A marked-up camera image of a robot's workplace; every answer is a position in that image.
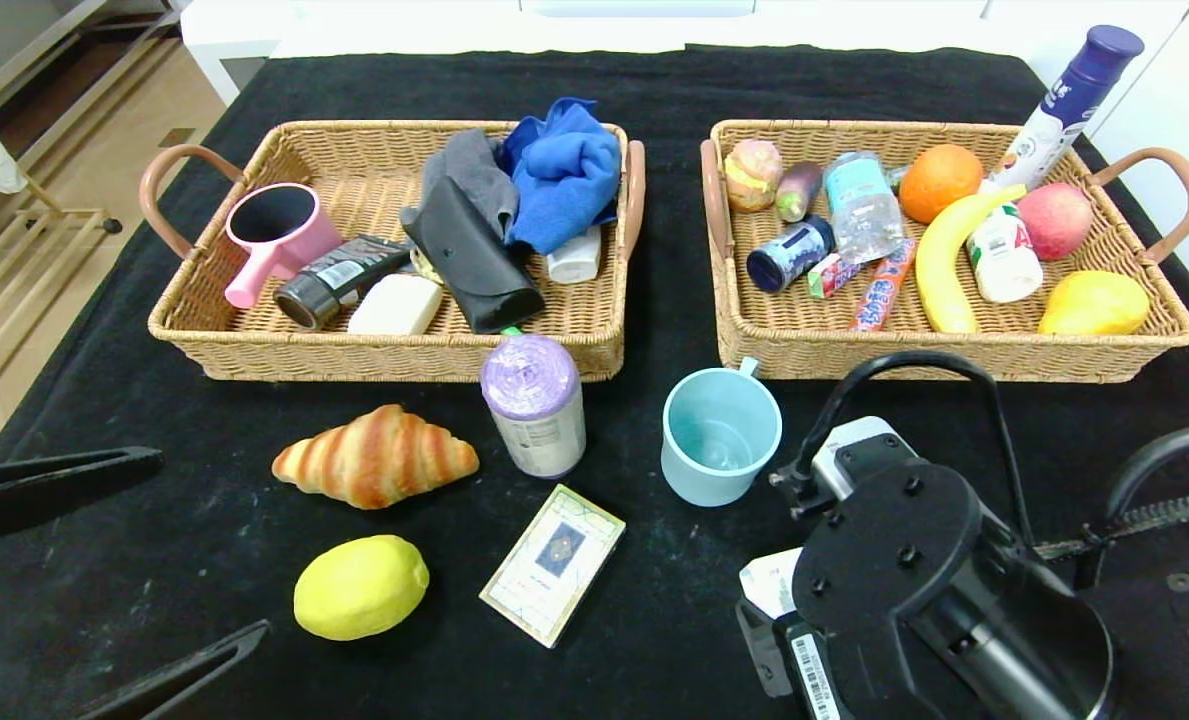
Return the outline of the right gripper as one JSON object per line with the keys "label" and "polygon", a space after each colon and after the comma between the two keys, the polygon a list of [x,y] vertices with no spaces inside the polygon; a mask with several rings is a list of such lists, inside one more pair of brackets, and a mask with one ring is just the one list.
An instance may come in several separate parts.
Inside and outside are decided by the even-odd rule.
{"label": "right gripper", "polygon": [[830,667],[826,638],[795,612],[773,620],[740,598],[735,615],[760,687],[768,697],[795,697],[805,719],[854,719]]}

